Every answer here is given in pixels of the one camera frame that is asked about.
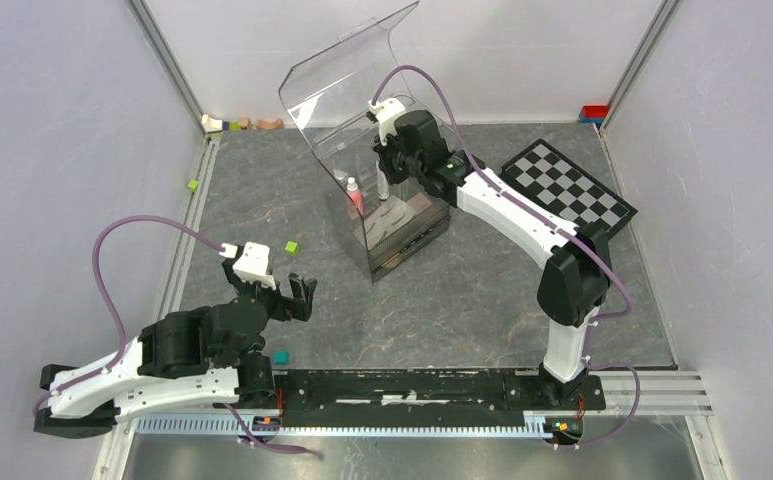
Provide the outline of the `pink spray bottle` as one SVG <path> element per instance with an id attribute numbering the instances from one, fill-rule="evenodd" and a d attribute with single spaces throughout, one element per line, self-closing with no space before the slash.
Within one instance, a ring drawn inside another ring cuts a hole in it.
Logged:
<path id="1" fill-rule="evenodd" d="M 349 199 L 348 214 L 350 218 L 359 218 L 364 215 L 364 199 L 357 180 L 350 176 L 347 178 L 345 193 Z"/>

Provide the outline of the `eyebrow stencil card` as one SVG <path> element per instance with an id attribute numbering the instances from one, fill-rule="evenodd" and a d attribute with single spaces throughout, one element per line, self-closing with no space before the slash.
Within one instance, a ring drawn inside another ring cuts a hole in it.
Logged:
<path id="1" fill-rule="evenodd" d="M 407 202 L 390 197 L 382 202 L 364 222 L 367 246 L 373 249 L 416 215 L 417 210 Z"/>

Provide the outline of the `clear acrylic drawer organizer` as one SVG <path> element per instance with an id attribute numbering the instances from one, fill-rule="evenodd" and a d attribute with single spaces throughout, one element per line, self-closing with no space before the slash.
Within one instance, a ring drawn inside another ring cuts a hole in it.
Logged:
<path id="1" fill-rule="evenodd" d="M 429 196 L 414 179 L 389 184 L 375 146 L 380 127 L 368 103 L 400 102 L 407 110 L 424 104 L 398 65 L 392 30 L 415 3 L 371 19 L 330 47 L 293 65 L 278 94 L 324 171 L 323 199 L 340 245 L 371 282 L 394 270 L 450 224 L 451 208 Z"/>

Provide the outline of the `round peach powder puff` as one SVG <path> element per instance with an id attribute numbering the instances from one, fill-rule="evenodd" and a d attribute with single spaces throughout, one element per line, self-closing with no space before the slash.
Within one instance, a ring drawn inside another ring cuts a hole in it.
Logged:
<path id="1" fill-rule="evenodd" d="M 394 268 L 396 268 L 396 267 L 397 267 L 398 265 L 400 265 L 401 263 L 402 263 L 402 256 L 401 256 L 401 255 L 398 255 L 398 254 L 396 254 L 395 256 L 393 256 L 392 258 L 390 258 L 388 261 L 384 262 L 384 263 L 383 263 L 383 267 L 384 267 L 385 269 L 389 269 L 389 270 L 391 270 L 391 269 L 394 269 Z"/>

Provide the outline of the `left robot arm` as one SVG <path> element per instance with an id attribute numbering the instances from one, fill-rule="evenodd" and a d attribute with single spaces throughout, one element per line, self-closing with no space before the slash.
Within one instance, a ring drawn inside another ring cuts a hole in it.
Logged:
<path id="1" fill-rule="evenodd" d="M 232 260 L 222 267 L 236 293 L 229 302 L 170 312 L 122 353 L 87 366 L 44 366 L 40 386 L 48 396 L 36 409 L 34 431 L 85 439 L 165 410 L 270 406 L 276 381 L 262 332 L 272 320 L 308 321 L 318 282 L 291 273 L 286 297 L 279 285 L 242 279 Z"/>

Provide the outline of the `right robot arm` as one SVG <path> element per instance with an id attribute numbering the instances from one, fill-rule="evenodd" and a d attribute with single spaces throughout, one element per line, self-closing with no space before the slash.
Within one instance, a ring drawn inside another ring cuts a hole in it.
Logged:
<path id="1" fill-rule="evenodd" d="M 550 327 L 539 392 L 553 408 L 568 406 L 587 375 L 588 324 L 611 284 L 605 230 L 595 223 L 579 227 L 541 209 L 467 148 L 450 149 L 427 110 L 371 106 L 367 116 L 378 128 L 373 149 L 379 182 L 415 180 L 428 195 L 495 228 L 540 267 L 537 301 Z"/>

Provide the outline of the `white cosmetic tube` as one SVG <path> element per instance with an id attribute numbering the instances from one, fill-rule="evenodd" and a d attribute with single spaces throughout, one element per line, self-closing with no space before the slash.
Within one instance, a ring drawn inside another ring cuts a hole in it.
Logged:
<path id="1" fill-rule="evenodd" d="M 391 195 L 389 181 L 380 167 L 376 170 L 377 196 L 380 201 L 387 201 Z"/>

